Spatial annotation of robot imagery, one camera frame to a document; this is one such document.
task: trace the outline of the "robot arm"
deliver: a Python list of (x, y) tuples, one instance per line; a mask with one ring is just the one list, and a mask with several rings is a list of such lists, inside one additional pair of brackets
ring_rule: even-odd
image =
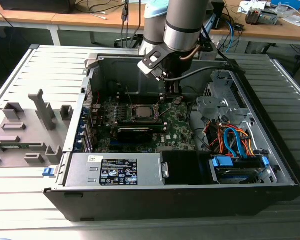
[[(138, 64), (144, 74), (152, 73), (160, 80), (180, 77), (190, 69), (195, 53), (201, 48), (198, 42), (208, 3), (209, 0), (170, 0), (169, 3), (155, 0), (147, 6), (141, 45), (141, 53), (146, 55)], [(147, 10), (161, 12), (151, 18)]]

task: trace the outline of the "wooden desk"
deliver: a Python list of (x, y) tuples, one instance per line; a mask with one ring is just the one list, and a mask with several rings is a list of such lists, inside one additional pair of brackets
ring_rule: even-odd
[(6, 11), (0, 5), (0, 13), (10, 22), (51, 24), (51, 19), (56, 15), (53, 12), (33, 12), (33, 11)]
[[(277, 43), (277, 44), (296, 44), (300, 45), (300, 27), (283, 21), (280, 19), (277, 25), (250, 25), (246, 24), (245, 14), (237, 13), (238, 4), (241, 0), (226, 0), (226, 5), (230, 15), (239, 24), (244, 25), (243, 33), (240, 37), (240, 42), (262, 42), (262, 43)], [(89, 5), (107, 3), (106, 0), (89, 0)], [(120, 5), (121, 1), (112, 1), (105, 6), (98, 6), (96, 11), (102, 11), (111, 6)], [(82, 11), (87, 11), (86, 2), (79, 6)], [(0, 6), (0, 12), (6, 19), (12, 23), (14, 27), (19, 28), (35, 28), (50, 30), (54, 45), (60, 46), (58, 31), (85, 31), (85, 32), (104, 32), (104, 33), (120, 33), (122, 27), (122, 6), (107, 10), (104, 17), (107, 20), (100, 19), (89, 13), (82, 13), (75, 10), (71, 14), (56, 14), (49, 12), (31, 12), (31, 11), (5, 11)], [(143, 33), (144, 29), (144, 12), (145, 5), (141, 7), (141, 26), (138, 31)], [(129, 6), (129, 34), (132, 34), (139, 24), (139, 8), (138, 4), (130, 4)], [(9, 27), (9, 24), (0, 15), (0, 26)], [(212, 30), (211, 35), (217, 41), (225, 39), (229, 34), (226, 26), (218, 30)]]
[[(236, 23), (244, 25), (240, 40), (246, 42), (282, 43), (300, 45), (300, 27), (279, 19), (276, 25), (250, 25), (246, 23), (246, 14), (238, 13), (240, 0), (226, 0), (230, 16)], [(212, 30), (212, 35), (227, 36), (229, 30), (226, 26), (218, 30)]]
[[(93, 4), (102, 4), (108, 1), (103, 0), (89, 0), (89, 5)], [(114, 6), (120, 5), (118, 2), (111, 2), (105, 6), (96, 7), (95, 11), (101, 11), (102, 9), (108, 9)], [(54, 25), (68, 25), (68, 26), (85, 26), (85, 27), (98, 27), (98, 28), (122, 28), (122, 9), (123, 6), (117, 7), (111, 10), (106, 11), (106, 15), (98, 14), (98, 16), (106, 17), (107, 20), (103, 20), (89, 13), (79, 12), (75, 10), (72, 14), (56, 14), (51, 22)], [(85, 6), (83, 8), (84, 11), (87, 11), (88, 8)], [(145, 25), (145, 5), (141, 5), (141, 27), (140, 29), (144, 29)], [(130, 4), (129, 5), (129, 29), (133, 29), (133, 31), (138, 27), (139, 24), (139, 5), (138, 4)]]

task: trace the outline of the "electronic device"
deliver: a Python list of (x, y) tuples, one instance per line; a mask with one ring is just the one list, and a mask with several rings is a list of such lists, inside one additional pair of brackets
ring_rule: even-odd
[(69, 14), (75, 8), (76, 0), (0, 0), (4, 10), (26, 10)]
[[(165, 30), (145, 32), (145, 55), (96, 49), (84, 50), (85, 61), (84, 54), (69, 61), (73, 54), (62, 50), (65, 59), (54, 56), (53, 65), (73, 69), (44, 76), (41, 66), (26, 65), (18, 85), (5, 86), (7, 98), (33, 84), (34, 73), (53, 86), (79, 86), (79, 93), (57, 96), (73, 105), (55, 104), (58, 89), (42, 82), (44, 90), (0, 100), (0, 168), (58, 165), (43, 194), (75, 222), (247, 216), (300, 196), (293, 151), (300, 142), (289, 141), (300, 139), (300, 131), (289, 131), (300, 128), (300, 90), (272, 61), (264, 73), (263, 62), (244, 55), (238, 62), (220, 52), (194, 59), (215, 51), (203, 27), (207, 4), (171, 1)], [(31, 56), (50, 51), (32, 47)], [(262, 89), (259, 79), (267, 83)], [(297, 98), (289, 110), (298, 116), (276, 115), (281, 91)]]
[(222, 18), (222, 12), (225, 8), (225, 2), (224, 0), (212, 0), (211, 3), (214, 8), (213, 13), (216, 15), (212, 29), (218, 29), (221, 26), (220, 21)]
[(300, 0), (271, 0), (271, 5), (272, 6), (277, 6), (281, 3), (282, 5), (288, 5), (291, 6), (292, 8), (299, 10), (300, 9)]
[(251, 8), (245, 16), (245, 22), (251, 25), (257, 24), (269, 24), (276, 25), (278, 21), (278, 15), (270, 10), (261, 10)]

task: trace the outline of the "slatted metal surface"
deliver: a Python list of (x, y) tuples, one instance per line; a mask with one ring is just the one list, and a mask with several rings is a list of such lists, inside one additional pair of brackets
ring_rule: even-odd
[(231, 55), (300, 165), (300, 88), (267, 55)]
[[(106, 50), (63, 46), (41, 46), (38, 50), (32, 50), (22, 70), (17, 72), (13, 79), (15, 83), (8, 88), (6, 93), (8, 98), (4, 95), (4, 100), (22, 98), (21, 93), (26, 93), (29, 86), (31, 88), (40, 86), (49, 101), (55, 100), (53, 105), (56, 108), (59, 107), (60, 101), (65, 100), (68, 104), (75, 105), (73, 95), (78, 94), (80, 90), (83, 79), (81, 72), (84, 71), (83, 60), (89, 52), (106, 53)], [(228, 57), (237, 60), (246, 69), (247, 79), (300, 164), (298, 89), (283, 76), (267, 56), (230, 54)], [(32, 68), (41, 69), (42, 73), (34, 75), (36, 71), (30, 70)], [(65, 69), (75, 70), (75, 73), (69, 74)], [(55, 181), (55, 178), (42, 177), (42, 171), (42, 167), (0, 168), (1, 238), (14, 240), (300, 239), (300, 197), (291, 202), (280, 202), (252, 217), (69, 222), (42, 194), (42, 189), (51, 186)], [(224, 196), (220, 204), (227, 204), (227, 198), (230, 197)], [(133, 206), (127, 202), (127, 208), (129, 207)]]

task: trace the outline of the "power supply label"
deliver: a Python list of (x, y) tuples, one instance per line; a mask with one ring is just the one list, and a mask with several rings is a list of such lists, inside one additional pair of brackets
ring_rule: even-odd
[(137, 159), (102, 159), (99, 183), (102, 186), (138, 185)]

